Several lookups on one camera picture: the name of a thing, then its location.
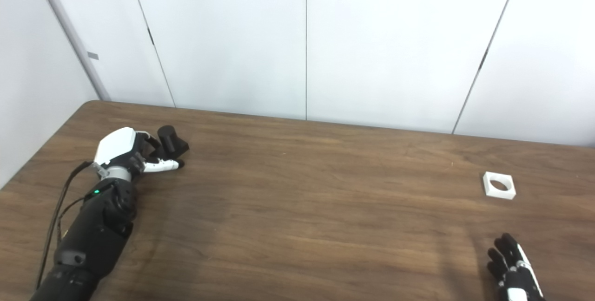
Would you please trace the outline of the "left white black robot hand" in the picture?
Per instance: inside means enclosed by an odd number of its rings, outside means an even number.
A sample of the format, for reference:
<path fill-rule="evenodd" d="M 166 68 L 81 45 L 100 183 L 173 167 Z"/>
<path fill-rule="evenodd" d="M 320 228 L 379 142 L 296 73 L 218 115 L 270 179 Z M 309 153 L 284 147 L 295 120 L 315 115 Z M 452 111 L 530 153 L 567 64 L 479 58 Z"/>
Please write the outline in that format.
<path fill-rule="evenodd" d="M 98 144 L 92 163 L 100 180 L 116 178 L 132 181 L 146 173 L 178 170 L 189 144 L 172 125 L 159 128 L 154 136 L 147 131 L 123 127 L 111 132 Z"/>

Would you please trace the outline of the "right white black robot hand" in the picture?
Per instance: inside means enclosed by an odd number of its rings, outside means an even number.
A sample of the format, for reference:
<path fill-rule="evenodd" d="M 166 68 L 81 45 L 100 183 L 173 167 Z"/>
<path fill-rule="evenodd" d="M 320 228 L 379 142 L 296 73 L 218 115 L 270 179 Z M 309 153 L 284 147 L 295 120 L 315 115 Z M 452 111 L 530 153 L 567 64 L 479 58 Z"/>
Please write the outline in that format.
<path fill-rule="evenodd" d="M 527 255 L 510 233 L 496 238 L 487 254 L 487 269 L 495 279 L 498 301 L 545 300 Z"/>

